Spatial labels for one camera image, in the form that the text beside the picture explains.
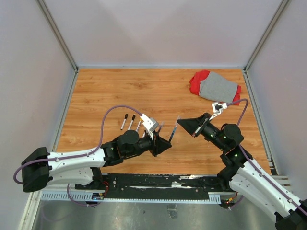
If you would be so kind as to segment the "white whiteboard marker pen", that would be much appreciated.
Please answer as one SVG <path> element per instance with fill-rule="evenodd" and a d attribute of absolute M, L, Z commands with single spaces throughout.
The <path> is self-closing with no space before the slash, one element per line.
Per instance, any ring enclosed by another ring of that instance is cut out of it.
<path fill-rule="evenodd" d="M 133 125 L 133 123 L 134 123 L 135 118 L 136 118 L 136 115 L 134 114 L 134 115 L 132 116 L 132 119 L 131 119 L 131 121 L 130 121 L 130 124 L 129 124 L 127 130 L 131 130 L 131 127 L 132 127 L 132 125 Z"/>

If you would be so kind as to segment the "white marker black cap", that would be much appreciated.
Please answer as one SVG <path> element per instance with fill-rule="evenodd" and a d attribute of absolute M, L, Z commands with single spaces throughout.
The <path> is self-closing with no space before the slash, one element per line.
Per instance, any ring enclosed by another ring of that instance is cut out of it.
<path fill-rule="evenodd" d="M 126 121 L 127 121 L 128 116 L 129 116 L 128 114 L 125 114 L 120 130 L 123 130 L 123 128 L 124 128 L 124 126 L 125 126 L 125 123 L 126 123 Z"/>

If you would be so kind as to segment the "white marker yellow end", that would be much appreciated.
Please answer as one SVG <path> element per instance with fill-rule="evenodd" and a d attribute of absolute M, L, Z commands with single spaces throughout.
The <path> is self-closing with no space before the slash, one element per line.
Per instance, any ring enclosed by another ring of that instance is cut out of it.
<path fill-rule="evenodd" d="M 140 126 L 141 126 L 141 122 L 142 122 L 142 119 L 140 118 L 139 122 L 137 124 L 137 127 L 136 127 L 136 132 L 139 132 L 139 129 L 140 129 Z"/>

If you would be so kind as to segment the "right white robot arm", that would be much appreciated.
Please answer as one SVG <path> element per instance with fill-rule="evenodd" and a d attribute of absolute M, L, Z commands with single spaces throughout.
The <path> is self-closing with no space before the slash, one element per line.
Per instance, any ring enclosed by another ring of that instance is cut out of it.
<path fill-rule="evenodd" d="M 236 124 L 224 124 L 218 129 L 211 116 L 179 119 L 191 136 L 204 139 L 223 153 L 225 165 L 217 176 L 218 188 L 233 190 L 260 208 L 278 230 L 305 230 L 307 228 L 307 202 L 289 192 L 274 180 L 242 146 L 243 136 Z"/>

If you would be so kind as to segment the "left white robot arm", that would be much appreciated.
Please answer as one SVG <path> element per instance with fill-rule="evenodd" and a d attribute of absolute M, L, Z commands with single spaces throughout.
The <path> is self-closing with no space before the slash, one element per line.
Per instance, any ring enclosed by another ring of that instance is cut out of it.
<path fill-rule="evenodd" d="M 135 130 L 128 130 L 102 144 L 97 151 L 86 149 L 58 153 L 40 147 L 21 163 L 22 190 L 35 192 L 52 184 L 88 185 L 96 190 L 102 186 L 103 178 L 93 172 L 95 168 L 114 166 L 146 151 L 156 157 L 171 146 L 157 132 L 152 137 L 145 135 L 141 138 Z"/>

